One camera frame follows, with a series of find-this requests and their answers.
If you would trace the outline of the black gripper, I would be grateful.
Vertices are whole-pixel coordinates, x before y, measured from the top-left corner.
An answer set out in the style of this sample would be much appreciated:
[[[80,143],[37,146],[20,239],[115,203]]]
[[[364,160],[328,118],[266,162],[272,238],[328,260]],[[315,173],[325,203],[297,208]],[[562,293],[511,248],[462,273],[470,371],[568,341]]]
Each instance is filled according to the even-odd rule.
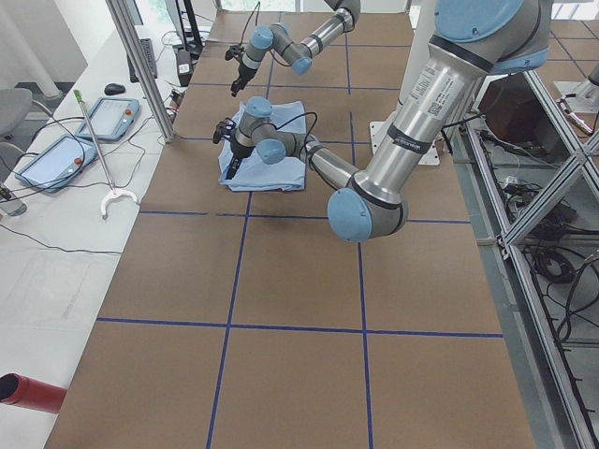
[[[233,158],[231,159],[227,172],[226,179],[232,180],[241,166],[241,161],[252,154],[253,147],[241,145],[240,143],[232,143],[231,151]]]
[[[238,93],[245,89],[247,85],[256,75],[257,70],[246,65],[239,65],[238,78],[234,80],[230,87],[232,96],[237,96]]]

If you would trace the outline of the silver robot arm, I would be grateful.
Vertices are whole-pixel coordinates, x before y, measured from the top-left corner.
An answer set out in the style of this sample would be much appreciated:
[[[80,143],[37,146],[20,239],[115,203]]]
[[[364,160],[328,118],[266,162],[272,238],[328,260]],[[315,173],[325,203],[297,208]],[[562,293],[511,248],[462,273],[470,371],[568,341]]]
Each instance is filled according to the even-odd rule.
[[[363,169],[310,134],[285,131],[271,119],[267,99],[250,98],[238,120],[224,119],[214,131],[213,142],[227,142],[232,152],[226,177],[253,154],[268,165],[298,158],[333,188],[328,218],[339,238],[362,242],[394,234],[408,214],[402,187],[473,83],[547,60],[551,10],[549,1],[438,2],[428,61]]]
[[[301,42],[295,42],[282,22],[255,28],[246,45],[243,42],[232,45],[226,51],[227,61],[238,62],[238,77],[231,83],[233,97],[244,90],[255,77],[267,53],[274,51],[298,75],[305,74],[313,64],[313,59],[337,37],[355,29],[361,13],[358,0],[327,1],[333,15]]]

